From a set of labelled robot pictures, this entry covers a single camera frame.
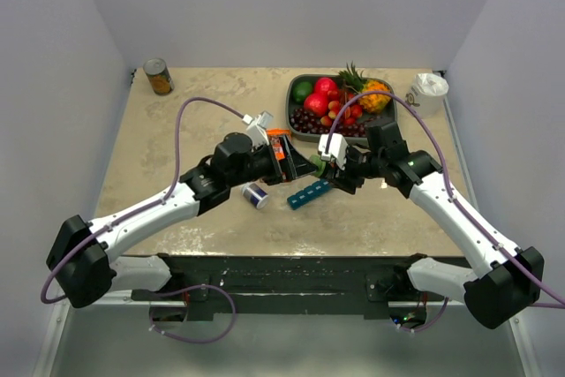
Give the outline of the teal weekly pill organizer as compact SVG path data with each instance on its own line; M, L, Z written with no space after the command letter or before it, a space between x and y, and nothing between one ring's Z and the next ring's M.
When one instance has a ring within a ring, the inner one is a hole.
M331 184L324 179L318 179L303 190L287 198L287 203L292 210L297 210L313 200L325 195L332 189Z

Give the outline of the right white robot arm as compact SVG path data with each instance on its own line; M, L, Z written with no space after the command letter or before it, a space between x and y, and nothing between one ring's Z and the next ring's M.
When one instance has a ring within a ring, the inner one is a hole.
M393 279L395 294L412 300L422 291L466 305L482 326L495 329L538 301L535 281L545 260L533 247L520 248L499 233L449 181L447 172L423 150L409 151L398 125L377 120L365 131L369 150L359 152L341 134L324 134L318 151L323 175L350 194L370 178L381 178L426 212L468 262L462 268L425 255L411 257Z

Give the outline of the green pill bottle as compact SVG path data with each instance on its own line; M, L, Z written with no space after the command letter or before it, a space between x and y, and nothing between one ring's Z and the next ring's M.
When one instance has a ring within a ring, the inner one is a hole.
M311 155L309 161L316 167L313 176L319 179L325 178L330 170L329 164L324 162L318 155Z

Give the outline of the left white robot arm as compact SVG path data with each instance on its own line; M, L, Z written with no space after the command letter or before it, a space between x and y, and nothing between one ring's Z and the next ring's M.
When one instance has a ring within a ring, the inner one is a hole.
M317 170L287 137L281 146L279 159L271 143L254 147L247 135L230 133L211 155L148 200L91 222L79 215L66 219L46 259L50 279L73 307L91 305L117 282L118 258L141 241L218 207L234 187L257 180L288 183Z

